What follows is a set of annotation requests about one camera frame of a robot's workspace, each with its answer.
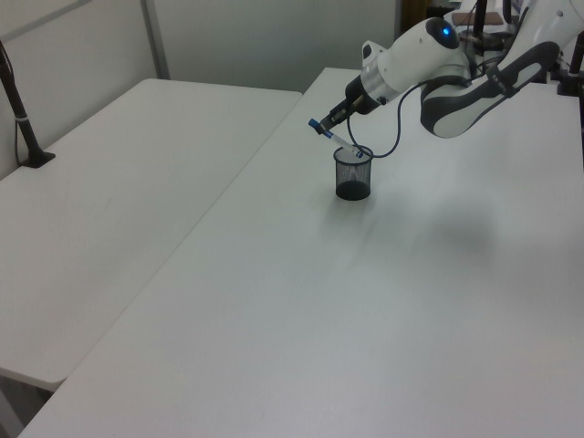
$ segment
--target white robotic arm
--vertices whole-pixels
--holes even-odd
[[[348,115],[368,114],[424,83],[422,125],[438,137],[456,137],[551,68],[560,49],[582,30],[584,0],[533,0],[505,59],[471,80],[454,29],[439,18],[426,20],[388,50],[365,43],[363,70],[345,89],[346,99],[311,126],[328,132]]]

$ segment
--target white tabletop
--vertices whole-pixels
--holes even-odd
[[[445,141],[412,97],[351,203],[307,123],[356,74],[325,70],[23,438],[581,436],[578,100],[531,85]],[[358,139],[389,148],[394,111]]]
[[[146,80],[0,182],[0,375],[55,389],[297,103]]]

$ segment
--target black mesh cup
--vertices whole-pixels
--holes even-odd
[[[371,193],[371,157],[357,158],[352,151],[339,148],[333,154],[337,162],[337,196],[347,201],[365,199]]]

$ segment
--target white wall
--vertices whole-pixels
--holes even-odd
[[[140,0],[93,0],[5,48],[42,148],[155,77]],[[13,141],[14,114],[0,88],[0,179],[16,168]]]
[[[389,46],[395,0],[154,0],[173,79],[304,92],[324,67]]]

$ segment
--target black cable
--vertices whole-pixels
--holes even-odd
[[[8,57],[8,54],[6,53],[6,49],[2,45],[2,42],[0,42],[0,48],[2,49],[2,56],[6,60],[6,64],[8,64],[8,68],[10,69],[10,76],[12,76],[12,79],[14,79],[15,78],[15,71],[12,68],[12,62],[10,62],[10,57]]]
[[[463,23],[464,23],[464,21],[466,21],[466,34],[464,35],[466,40],[464,41],[464,52],[466,52],[466,48],[468,47],[468,33],[471,29],[471,15],[473,14],[473,12],[477,6],[478,6],[478,0],[476,2],[474,2],[474,6],[471,9],[471,12],[469,12],[468,15],[463,20]]]
[[[8,64],[8,68],[10,69],[10,76],[12,76],[12,80],[14,80],[15,79],[15,71],[12,68],[12,62],[10,62],[10,57],[6,53],[6,49],[5,49],[4,45],[2,44],[2,42],[0,42],[0,52],[2,54],[2,57],[5,59],[6,64]],[[16,164],[18,164],[18,167],[21,167],[22,164],[20,162],[20,158],[18,157],[18,121],[16,121],[16,120],[15,120],[15,157],[16,157]]]
[[[369,153],[368,151],[366,151],[365,149],[363,149],[363,145],[359,145],[357,143],[357,141],[355,140],[355,137],[353,136],[353,132],[350,128],[350,111],[348,111],[349,116],[347,116],[347,130],[349,131],[349,136],[351,141],[353,142],[353,146],[355,146],[357,149],[359,149],[363,155],[367,155],[370,158],[385,158],[388,157],[390,155],[393,154],[393,152],[397,149],[398,144],[400,144],[400,139],[402,138],[402,103],[405,101],[405,98],[407,98],[415,89],[418,89],[419,87],[428,84],[430,81],[426,80],[424,82],[420,82],[418,85],[411,87],[400,99],[400,103],[398,104],[398,135],[397,138],[395,140],[395,144],[393,145],[393,147],[391,148],[391,150],[387,153],[384,153],[382,155],[375,155],[374,153]]]
[[[18,122],[15,120],[15,156],[16,156],[16,164],[18,167],[22,166],[20,159],[18,158]]]
[[[487,64],[491,64],[492,62],[499,61],[499,60],[501,60],[501,59],[503,59],[503,58],[504,58],[504,57],[491,57],[491,58],[489,58],[487,61],[483,61],[483,62],[481,62],[481,63],[480,63],[478,66],[476,66],[476,68],[477,68],[477,69],[479,69],[479,68],[483,68],[483,72],[485,72],[485,66],[486,66]]]

